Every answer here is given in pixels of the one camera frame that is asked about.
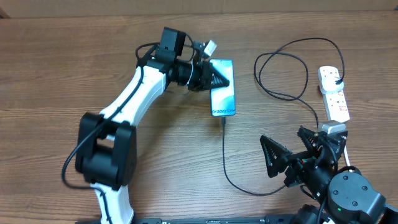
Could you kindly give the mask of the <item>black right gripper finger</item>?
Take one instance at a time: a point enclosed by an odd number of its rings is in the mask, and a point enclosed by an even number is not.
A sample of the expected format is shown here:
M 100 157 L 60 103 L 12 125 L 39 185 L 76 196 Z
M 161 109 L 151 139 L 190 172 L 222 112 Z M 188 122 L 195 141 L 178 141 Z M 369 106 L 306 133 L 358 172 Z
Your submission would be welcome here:
M 292 152 L 265 135 L 260 137 L 260 142 L 266 160 L 268 176 L 273 178 L 284 172 L 289 165 Z
M 308 152 L 311 152 L 314 156 L 321 154 L 322 147 L 318 143 L 318 133 L 301 126 L 298 129 L 297 136 L 302 140 Z

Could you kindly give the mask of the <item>blue Galaxy smartphone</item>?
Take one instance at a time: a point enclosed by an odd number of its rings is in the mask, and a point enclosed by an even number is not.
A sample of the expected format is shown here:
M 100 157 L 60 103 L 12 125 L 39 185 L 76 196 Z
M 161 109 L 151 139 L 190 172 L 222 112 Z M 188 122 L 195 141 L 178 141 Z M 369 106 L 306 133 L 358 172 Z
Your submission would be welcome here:
M 234 90 L 233 61 L 224 59 L 211 59 L 210 63 L 215 70 L 221 73 L 229 85 L 210 91 L 211 115 L 215 117 L 234 116 L 236 114 L 236 99 Z

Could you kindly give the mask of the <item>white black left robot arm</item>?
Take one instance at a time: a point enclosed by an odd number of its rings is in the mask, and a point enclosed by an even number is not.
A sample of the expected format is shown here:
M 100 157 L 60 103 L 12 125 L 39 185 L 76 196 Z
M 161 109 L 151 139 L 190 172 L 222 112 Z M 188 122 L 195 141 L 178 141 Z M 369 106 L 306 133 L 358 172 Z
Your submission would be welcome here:
M 98 114 L 85 113 L 76 148 L 66 159 L 94 190 L 101 216 L 97 223 L 134 223 L 128 185 L 137 164 L 137 126 L 170 83 L 188 91 L 209 91 L 211 114 L 234 115 L 234 71 L 228 59 L 214 59 L 217 44 L 194 41 L 185 32 L 165 27 L 158 42 L 135 52 L 135 74 L 122 93 Z

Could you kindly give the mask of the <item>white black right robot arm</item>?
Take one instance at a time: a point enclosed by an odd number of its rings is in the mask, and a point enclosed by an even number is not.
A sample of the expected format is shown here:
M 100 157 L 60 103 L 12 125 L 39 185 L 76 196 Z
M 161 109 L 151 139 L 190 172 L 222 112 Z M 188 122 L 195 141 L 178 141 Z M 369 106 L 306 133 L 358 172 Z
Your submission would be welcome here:
M 270 178 L 285 174 L 284 185 L 304 185 L 320 206 L 304 205 L 295 223 L 397 223 L 397 209 L 373 189 L 354 166 L 339 167 L 348 132 L 338 121 L 320 124 L 317 131 L 300 127 L 306 150 L 294 154 L 265 135 L 260 142 Z

